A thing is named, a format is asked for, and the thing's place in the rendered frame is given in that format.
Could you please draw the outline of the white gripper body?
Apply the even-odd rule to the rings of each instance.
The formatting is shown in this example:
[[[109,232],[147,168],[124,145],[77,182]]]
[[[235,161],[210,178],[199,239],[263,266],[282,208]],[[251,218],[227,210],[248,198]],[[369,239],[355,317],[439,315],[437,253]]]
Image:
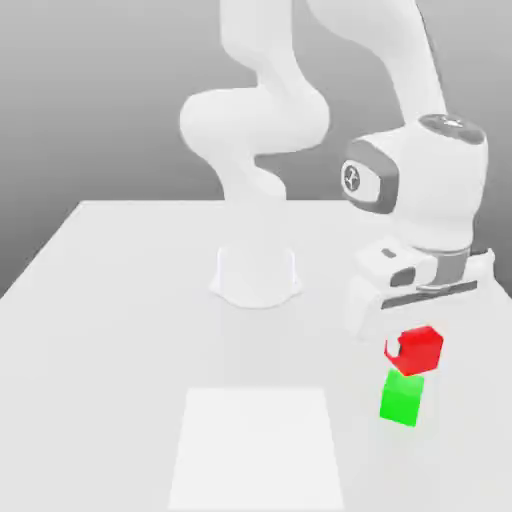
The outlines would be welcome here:
[[[453,297],[472,294],[477,279],[441,288],[379,286],[363,276],[350,279],[346,294],[346,331],[354,338],[368,339],[399,328],[419,327],[436,316]]]

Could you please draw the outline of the small red cube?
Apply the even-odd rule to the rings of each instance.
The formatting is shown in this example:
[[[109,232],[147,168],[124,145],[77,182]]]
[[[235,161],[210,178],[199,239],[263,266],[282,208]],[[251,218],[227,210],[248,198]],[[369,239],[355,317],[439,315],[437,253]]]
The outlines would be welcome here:
[[[394,347],[393,355],[389,351],[389,342],[385,342],[384,355],[404,376],[414,376],[437,368],[444,338],[431,326],[422,326],[402,332]]]

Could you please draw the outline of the small green cube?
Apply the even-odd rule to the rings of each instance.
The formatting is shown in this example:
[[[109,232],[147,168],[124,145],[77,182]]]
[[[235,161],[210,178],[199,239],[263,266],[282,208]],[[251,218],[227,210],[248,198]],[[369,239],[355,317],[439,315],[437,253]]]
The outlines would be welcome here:
[[[421,375],[404,376],[390,369],[381,395],[380,417],[408,427],[415,427],[425,379]]]

